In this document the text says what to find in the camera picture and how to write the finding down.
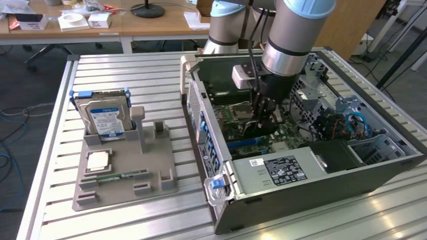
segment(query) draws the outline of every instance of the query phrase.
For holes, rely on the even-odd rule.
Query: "sticker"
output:
[[[265,161],[273,182],[282,186],[307,179],[306,173],[294,156]]]
[[[101,136],[111,138],[125,134],[126,129],[122,120],[118,119],[119,114],[118,107],[91,109],[95,127]]]
[[[249,162],[251,163],[251,166],[253,166],[253,167],[265,165],[265,159],[262,159],[262,158],[253,159],[253,160],[250,160]]]
[[[99,35],[111,36],[111,35],[119,35],[119,33],[118,32],[101,32]]]

